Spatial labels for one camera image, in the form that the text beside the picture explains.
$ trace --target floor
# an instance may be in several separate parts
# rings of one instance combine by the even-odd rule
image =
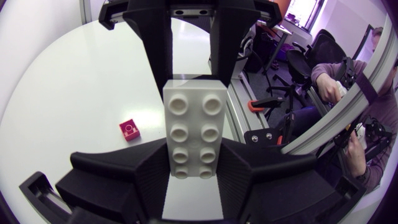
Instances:
[[[282,86],[282,83],[279,80],[274,81],[272,79],[272,77],[275,74],[278,74],[280,77],[282,77],[288,83],[292,83],[292,81],[291,81],[292,78],[289,74],[289,69],[287,67],[287,63],[283,62],[283,61],[278,61],[278,63],[279,63],[278,70],[273,70],[270,68],[267,72],[271,86]],[[269,84],[267,82],[266,76],[262,74],[262,71],[263,71],[263,69],[260,69],[257,73],[248,73],[250,87],[252,88],[254,95],[256,96],[256,98],[258,100],[261,100],[261,99],[271,96],[271,94],[266,91]],[[285,92],[281,91],[281,90],[273,90],[272,93],[273,93],[273,96],[284,97],[284,95],[285,95]],[[277,123],[285,115],[286,109],[289,108],[289,96],[285,99],[286,99],[286,101],[282,103],[281,107],[274,109],[273,112],[271,113],[271,116],[267,120],[270,127],[276,127]],[[308,105],[312,105],[310,98],[305,99],[305,101],[307,102]],[[302,107],[303,106],[300,104],[300,102],[294,98],[293,110],[299,110]]]

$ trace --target gray shirt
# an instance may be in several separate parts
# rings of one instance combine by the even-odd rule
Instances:
[[[315,80],[322,73],[326,73],[332,78],[337,75],[340,64],[319,64],[312,70],[312,83],[316,85]],[[355,74],[360,74],[366,67],[366,62],[354,61]],[[391,89],[382,96],[379,96],[372,105],[368,106],[362,113],[360,122],[364,123],[366,118],[376,118],[380,124],[389,126],[392,129],[392,141],[387,149],[381,151],[375,158],[368,162],[368,171],[363,179],[363,185],[367,192],[372,191],[381,180],[391,149],[397,137],[398,129],[398,107],[394,90]]]

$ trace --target table surface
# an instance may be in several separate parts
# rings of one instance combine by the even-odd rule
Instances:
[[[210,74],[209,34],[172,19],[174,73]],[[141,136],[126,142],[119,123]],[[227,122],[224,134],[232,139]],[[52,186],[72,169],[70,154],[108,152],[165,137],[164,108],[142,41],[126,23],[98,21],[48,46],[14,90],[0,124],[0,190],[21,223],[44,220],[19,185],[35,171]],[[171,177],[164,218],[222,218],[216,177]]]

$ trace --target red lego brick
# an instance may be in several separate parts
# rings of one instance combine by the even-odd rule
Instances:
[[[136,124],[134,124],[134,122],[132,121],[132,119],[119,124],[119,127],[122,130],[123,136],[126,141],[133,140],[139,136],[139,130]]]

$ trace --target man's hand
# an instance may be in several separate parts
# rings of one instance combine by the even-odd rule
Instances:
[[[355,131],[351,133],[351,137],[348,140],[346,161],[348,169],[351,171],[351,175],[353,177],[359,177],[365,173],[365,151],[362,148],[361,143],[359,143]]]
[[[338,90],[338,86],[336,81],[326,73],[322,73],[318,76],[317,83],[319,94],[323,101],[330,102],[336,104],[341,100],[340,91]]]

